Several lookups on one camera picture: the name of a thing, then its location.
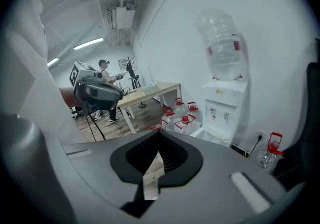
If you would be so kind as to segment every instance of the ceiling light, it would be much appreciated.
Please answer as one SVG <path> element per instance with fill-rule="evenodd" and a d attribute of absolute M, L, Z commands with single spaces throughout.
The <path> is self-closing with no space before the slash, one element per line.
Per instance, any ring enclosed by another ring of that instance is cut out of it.
<path fill-rule="evenodd" d="M 52 64 L 54 64 L 55 62 L 59 61 L 59 58 L 55 58 L 53 59 L 50 63 L 48 63 L 48 67 Z"/>
<path fill-rule="evenodd" d="M 103 40 L 104 40 L 103 38 L 99 38 L 99 39 L 96 39 L 96 40 L 87 42 L 87 43 L 82 44 L 82 45 L 80 45 L 80 46 L 76 46 L 76 47 L 75 47 L 75 50 L 78 50 L 78 49 L 83 48 L 83 47 L 85 47 L 85 46 L 89 46 L 89 45 L 92 45 L 92 44 L 101 42 L 101 41 L 103 41 Z"/>

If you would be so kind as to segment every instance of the white wall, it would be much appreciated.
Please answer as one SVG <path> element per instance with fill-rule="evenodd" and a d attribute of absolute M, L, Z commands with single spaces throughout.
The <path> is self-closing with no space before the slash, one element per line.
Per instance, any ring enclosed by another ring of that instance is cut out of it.
<path fill-rule="evenodd" d="M 130 58 L 134 57 L 131 47 L 123 46 L 115 48 L 99 48 L 96 52 L 90 55 L 75 58 L 74 61 L 69 61 L 67 64 L 63 64 L 58 66 L 57 68 L 52 69 L 51 74 L 58 87 L 70 87 L 71 83 L 69 81 L 69 77 L 75 61 L 88 63 L 94 69 L 100 70 L 98 63 L 101 59 L 105 59 L 110 61 L 110 64 L 108 65 L 108 73 L 110 74 L 110 76 L 112 77 L 117 74 L 125 73 L 124 78 L 121 80 L 121 85 L 123 88 L 129 86 L 132 89 L 132 83 L 129 73 L 126 70 L 120 70 L 120 66 L 118 63 L 119 60 L 128 58 L 128 56 Z"/>
<path fill-rule="evenodd" d="M 283 134 L 287 148 L 304 125 L 306 68 L 316 60 L 317 20 L 305 0 L 148 0 L 135 25 L 133 47 L 146 83 L 181 82 L 184 102 L 204 108 L 202 85 L 212 80 L 195 27 L 198 15 L 219 8 L 245 39 L 251 75 L 243 120 L 234 142 L 251 150 L 255 134 Z"/>

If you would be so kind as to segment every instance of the white panel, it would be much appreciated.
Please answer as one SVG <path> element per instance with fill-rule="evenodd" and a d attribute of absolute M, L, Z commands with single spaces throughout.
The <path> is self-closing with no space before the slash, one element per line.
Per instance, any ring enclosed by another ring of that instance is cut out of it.
<path fill-rule="evenodd" d="M 109 32 L 108 39 L 113 47 L 119 43 L 119 37 L 117 31 Z"/>
<path fill-rule="evenodd" d="M 125 29 L 125 22 L 126 22 L 126 12 L 127 12 L 127 8 L 126 7 L 117 7 L 116 8 L 116 28 L 119 29 Z"/>
<path fill-rule="evenodd" d="M 116 24 L 117 24 L 117 10 L 116 9 L 113 9 L 112 11 L 111 11 L 111 13 L 112 13 L 112 15 L 111 15 L 111 17 L 112 17 L 112 19 L 111 19 L 111 23 L 112 23 L 112 29 L 116 29 L 117 28 L 117 26 L 116 26 Z"/>
<path fill-rule="evenodd" d="M 132 24 L 134 22 L 136 11 L 135 10 L 128 10 L 125 13 L 125 28 L 129 29 L 132 27 Z"/>

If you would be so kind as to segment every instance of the water dispenser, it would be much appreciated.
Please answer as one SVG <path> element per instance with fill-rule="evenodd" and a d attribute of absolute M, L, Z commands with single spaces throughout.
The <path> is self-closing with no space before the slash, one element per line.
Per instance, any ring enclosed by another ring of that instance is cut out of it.
<path fill-rule="evenodd" d="M 229 147 L 244 111 L 247 89 L 246 81 L 212 81 L 203 86 L 203 127 L 192 136 Z"/>

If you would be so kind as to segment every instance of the red cap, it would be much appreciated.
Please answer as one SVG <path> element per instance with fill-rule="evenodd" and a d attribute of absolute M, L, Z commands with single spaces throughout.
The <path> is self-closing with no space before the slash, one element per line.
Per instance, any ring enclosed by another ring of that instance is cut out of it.
<path fill-rule="evenodd" d="M 167 117 L 169 117 L 169 116 L 172 116 L 172 115 L 174 115 L 174 114 L 175 114 L 175 112 L 173 112 L 172 110 L 168 110 L 165 115 L 166 115 Z"/>

